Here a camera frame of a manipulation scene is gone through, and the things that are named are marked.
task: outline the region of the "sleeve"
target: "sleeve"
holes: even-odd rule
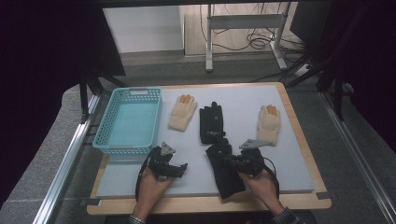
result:
[[[304,224],[291,210],[286,207],[285,211],[283,211],[278,216],[274,217],[271,220],[272,224]]]
[[[134,215],[129,215],[126,224],[146,224],[146,222]]]

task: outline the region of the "beige glove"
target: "beige glove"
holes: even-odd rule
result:
[[[274,146],[277,142],[277,134],[280,128],[280,112],[274,105],[262,106],[257,125],[257,139],[271,142]]]
[[[168,123],[169,127],[182,132],[186,131],[190,118],[197,107],[197,103],[193,103],[193,101],[194,97],[189,94],[177,97],[176,105],[172,110],[171,119]]]

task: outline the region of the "blue plastic basket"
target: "blue plastic basket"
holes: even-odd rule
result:
[[[118,88],[111,94],[93,146],[108,155],[147,155],[157,144],[159,88]]]

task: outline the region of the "light blue board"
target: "light blue board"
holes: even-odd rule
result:
[[[198,103],[186,132],[168,128],[176,99],[181,94],[194,96]],[[257,122],[262,105],[275,105],[281,114],[281,127],[275,147],[261,147],[264,157],[276,166],[280,190],[283,193],[309,192],[314,189],[312,178],[306,167],[297,139],[275,85],[255,87],[219,87],[163,90],[163,112],[157,145],[166,142],[177,152],[170,164],[179,166],[188,163],[182,178],[177,178],[165,195],[217,195],[215,178],[205,154],[209,145],[203,145],[199,136],[199,108],[215,101],[222,107],[224,131],[239,155],[239,146],[249,138],[256,139]],[[109,158],[100,186],[99,198],[134,197],[134,188],[140,164],[144,158],[112,156]]]

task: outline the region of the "table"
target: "table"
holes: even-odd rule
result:
[[[189,85],[189,86],[166,86],[163,89],[176,88],[202,88],[202,87],[241,87],[276,85],[279,96],[287,111],[291,127],[296,135],[302,155],[314,182],[315,189],[306,193],[281,194],[280,201],[291,209],[320,209],[329,208],[332,201],[326,197],[327,190],[318,171],[318,167],[312,156],[299,121],[293,111],[289,96],[281,83],[254,83],[254,84],[211,84],[211,85]],[[96,181],[92,189],[92,199],[96,199],[96,191],[104,174],[108,156],[104,156],[98,171]],[[87,211],[91,215],[120,215],[131,214],[135,205],[134,199],[102,199],[97,205],[88,205]],[[197,213],[197,212],[231,212],[231,211],[259,211],[266,207],[248,192],[240,192],[226,201],[219,196],[195,196],[195,197],[166,197],[162,198],[153,209],[152,213]]]

